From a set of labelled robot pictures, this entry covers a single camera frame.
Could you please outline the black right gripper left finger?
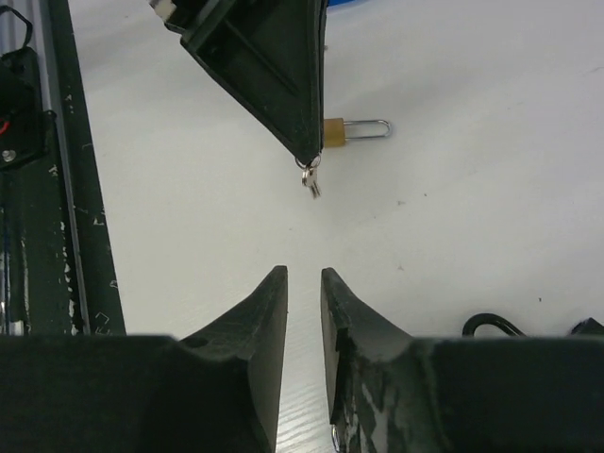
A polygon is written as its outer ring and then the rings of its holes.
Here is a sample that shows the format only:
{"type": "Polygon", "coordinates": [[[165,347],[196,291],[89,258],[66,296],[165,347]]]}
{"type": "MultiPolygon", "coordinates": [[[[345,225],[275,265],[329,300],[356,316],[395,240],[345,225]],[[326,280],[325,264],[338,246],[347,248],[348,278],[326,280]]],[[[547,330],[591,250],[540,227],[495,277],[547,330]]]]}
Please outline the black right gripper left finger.
{"type": "Polygon", "coordinates": [[[272,452],[288,314],[288,270],[178,340],[5,337],[5,452],[272,452]]]}

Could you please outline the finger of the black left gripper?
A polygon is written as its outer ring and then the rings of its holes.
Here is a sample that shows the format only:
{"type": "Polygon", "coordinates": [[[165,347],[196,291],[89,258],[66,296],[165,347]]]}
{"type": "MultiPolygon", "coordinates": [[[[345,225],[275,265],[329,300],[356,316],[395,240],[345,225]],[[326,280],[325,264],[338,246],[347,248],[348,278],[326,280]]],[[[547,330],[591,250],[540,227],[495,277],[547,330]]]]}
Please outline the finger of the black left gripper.
{"type": "Polygon", "coordinates": [[[324,147],[325,1],[204,1],[181,45],[301,164],[324,147]]]}

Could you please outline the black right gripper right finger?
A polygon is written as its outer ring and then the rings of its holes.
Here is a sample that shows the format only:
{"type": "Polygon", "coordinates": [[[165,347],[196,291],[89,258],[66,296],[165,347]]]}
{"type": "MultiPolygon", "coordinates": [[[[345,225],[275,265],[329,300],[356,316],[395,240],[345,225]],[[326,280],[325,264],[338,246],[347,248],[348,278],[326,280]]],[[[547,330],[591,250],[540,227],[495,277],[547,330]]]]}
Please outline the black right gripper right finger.
{"type": "Polygon", "coordinates": [[[603,326],[529,337],[499,316],[411,336],[321,275],[331,437],[339,452],[599,452],[603,326]]]}

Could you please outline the small brass padlock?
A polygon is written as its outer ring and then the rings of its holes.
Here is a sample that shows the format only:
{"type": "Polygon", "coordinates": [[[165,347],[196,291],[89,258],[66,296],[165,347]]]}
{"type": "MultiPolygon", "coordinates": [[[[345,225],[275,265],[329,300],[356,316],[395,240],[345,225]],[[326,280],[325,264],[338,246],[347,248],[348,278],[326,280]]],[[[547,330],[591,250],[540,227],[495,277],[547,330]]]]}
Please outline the small brass padlock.
{"type": "Polygon", "coordinates": [[[383,119],[347,121],[329,118],[324,121],[324,147],[345,146],[348,142],[386,139],[392,135],[392,124],[383,119]]]}

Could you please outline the small silver keys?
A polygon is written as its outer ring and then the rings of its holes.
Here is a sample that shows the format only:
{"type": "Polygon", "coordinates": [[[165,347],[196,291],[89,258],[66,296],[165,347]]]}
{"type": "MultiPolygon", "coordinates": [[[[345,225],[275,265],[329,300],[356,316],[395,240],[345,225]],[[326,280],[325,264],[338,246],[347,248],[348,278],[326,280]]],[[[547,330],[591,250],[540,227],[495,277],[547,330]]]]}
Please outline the small silver keys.
{"type": "Polygon", "coordinates": [[[321,159],[322,154],[319,153],[307,164],[302,163],[299,159],[294,160],[298,168],[302,171],[301,184],[310,191],[310,195],[313,199],[317,199],[321,196],[321,189],[318,184],[318,168],[321,159]]]}

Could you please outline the blue cable lock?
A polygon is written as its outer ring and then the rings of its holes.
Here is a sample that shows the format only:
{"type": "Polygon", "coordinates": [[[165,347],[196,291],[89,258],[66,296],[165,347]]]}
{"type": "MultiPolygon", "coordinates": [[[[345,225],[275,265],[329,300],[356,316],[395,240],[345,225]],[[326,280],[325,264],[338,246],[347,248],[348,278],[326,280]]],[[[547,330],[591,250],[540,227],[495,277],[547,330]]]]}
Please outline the blue cable lock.
{"type": "Polygon", "coordinates": [[[350,8],[365,4],[371,0],[328,0],[327,6],[329,8],[350,8]]]}

